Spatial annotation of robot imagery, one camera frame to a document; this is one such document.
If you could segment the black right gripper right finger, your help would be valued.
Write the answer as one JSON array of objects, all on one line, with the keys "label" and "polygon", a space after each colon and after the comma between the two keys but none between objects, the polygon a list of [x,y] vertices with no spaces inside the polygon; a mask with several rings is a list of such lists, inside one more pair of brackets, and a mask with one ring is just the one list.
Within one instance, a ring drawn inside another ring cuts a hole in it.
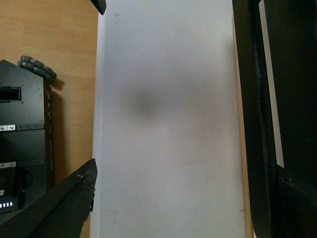
[{"label": "black right gripper right finger", "polygon": [[100,14],[104,14],[106,11],[106,0],[91,0],[91,3],[98,10]]}]

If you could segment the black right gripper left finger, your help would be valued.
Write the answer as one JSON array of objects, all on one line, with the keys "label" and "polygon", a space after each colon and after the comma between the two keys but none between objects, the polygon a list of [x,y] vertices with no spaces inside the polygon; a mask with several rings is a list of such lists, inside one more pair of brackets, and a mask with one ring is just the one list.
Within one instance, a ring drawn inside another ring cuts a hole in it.
[{"label": "black right gripper left finger", "polygon": [[2,238],[78,238],[94,207],[97,164],[91,159],[0,227]]}]

